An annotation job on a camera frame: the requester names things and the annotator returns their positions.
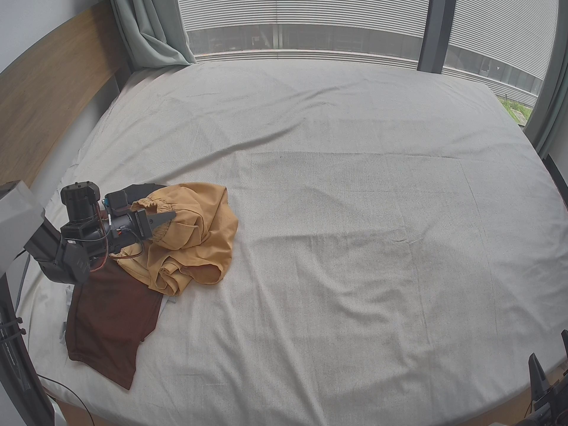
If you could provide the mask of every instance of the wooden bed frame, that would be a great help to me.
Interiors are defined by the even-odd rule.
[[[69,126],[113,76],[119,87],[130,75],[128,55],[109,0],[102,1],[48,33],[0,74],[0,185],[28,186]],[[559,366],[550,381],[566,369]],[[462,426],[518,422],[529,390]],[[60,402],[70,425],[88,424],[86,412]],[[96,425],[109,425],[95,417]]]

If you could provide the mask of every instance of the pile of clothes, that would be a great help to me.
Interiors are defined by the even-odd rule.
[[[227,189],[210,183],[167,186],[132,204],[142,208],[148,215],[174,210],[176,216],[154,230],[139,256],[139,244],[128,246],[122,259],[108,260],[75,286],[65,326],[69,358],[127,390],[138,345],[155,329],[166,300],[191,280],[223,279],[238,227]]]

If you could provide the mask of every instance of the gray curtain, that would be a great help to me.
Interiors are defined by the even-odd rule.
[[[111,0],[111,3],[135,69],[195,63],[178,0]]]
[[[525,134],[544,159],[568,117],[568,0],[558,0],[556,39],[548,71]]]

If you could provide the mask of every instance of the mattress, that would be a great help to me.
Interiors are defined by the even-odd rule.
[[[317,60],[140,72],[61,187],[86,180],[218,183],[239,218],[224,280],[166,304],[130,391],[67,358],[66,286],[30,266],[33,364],[117,424],[457,423],[526,388],[531,353],[564,358],[568,213],[485,85]],[[57,194],[46,215],[67,222]]]

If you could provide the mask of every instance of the green vegetation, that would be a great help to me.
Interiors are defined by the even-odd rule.
[[[500,103],[503,105],[503,107],[505,109],[507,109],[507,112],[509,112],[509,115],[511,117],[513,117],[515,122],[517,122],[518,124],[521,124],[521,125],[525,125],[527,123],[527,120],[530,117],[530,113],[532,112],[532,109],[530,107],[524,106],[521,103],[518,103],[516,101],[511,101],[510,99],[503,99],[503,98],[499,98],[499,97],[498,97],[498,99],[499,99]],[[519,117],[517,115],[515,115],[515,112],[513,112],[513,110],[520,112],[522,114],[522,116],[524,117],[524,121],[519,119]]]

